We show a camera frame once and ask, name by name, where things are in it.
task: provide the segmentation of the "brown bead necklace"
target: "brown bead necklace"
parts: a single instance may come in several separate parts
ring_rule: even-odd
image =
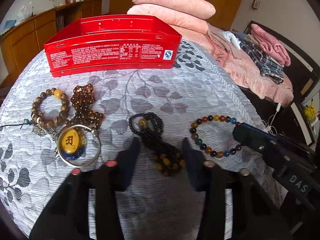
[[[90,105],[95,102],[93,90],[94,88],[92,84],[87,84],[83,87],[75,87],[73,90],[73,96],[71,97],[71,103],[76,110],[76,113],[71,120],[66,120],[67,126],[75,124],[93,126],[94,128],[99,128],[101,126],[103,114],[93,112],[89,108]]]

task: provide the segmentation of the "multicolored bead bracelet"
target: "multicolored bead bracelet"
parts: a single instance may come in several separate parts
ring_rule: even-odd
[[[240,151],[242,149],[242,146],[240,144],[237,144],[236,147],[230,149],[230,151],[226,150],[224,152],[221,152],[221,151],[216,152],[216,151],[213,151],[211,147],[207,147],[207,145],[202,142],[202,140],[199,138],[199,135],[196,133],[197,132],[196,128],[198,128],[198,125],[205,123],[207,121],[230,122],[231,124],[234,124],[236,126],[241,124],[240,122],[237,122],[236,118],[231,118],[230,116],[224,116],[224,115],[220,115],[220,116],[209,115],[208,117],[204,116],[202,118],[197,119],[195,122],[191,124],[192,128],[190,129],[190,133],[192,134],[191,138],[195,141],[196,145],[199,145],[200,150],[204,150],[204,152],[206,154],[210,154],[211,157],[222,158],[223,156],[228,157],[230,154],[234,155],[236,154],[237,151]]]

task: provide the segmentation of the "red tin box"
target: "red tin box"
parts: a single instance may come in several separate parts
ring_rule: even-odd
[[[181,35],[153,16],[108,15],[71,23],[44,49],[54,77],[128,68],[172,68]]]

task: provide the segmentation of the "pendant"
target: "pendant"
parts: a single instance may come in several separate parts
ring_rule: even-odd
[[[61,132],[65,131],[67,127],[62,128]],[[61,155],[67,160],[76,160],[81,157],[85,149],[85,137],[83,132],[74,128],[67,131],[60,141]]]

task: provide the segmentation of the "plastic bag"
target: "plastic bag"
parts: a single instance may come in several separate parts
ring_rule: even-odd
[[[28,19],[32,16],[32,2],[30,2],[27,6],[24,5],[21,7],[20,11],[17,14],[17,22],[16,25],[23,22],[25,19]]]

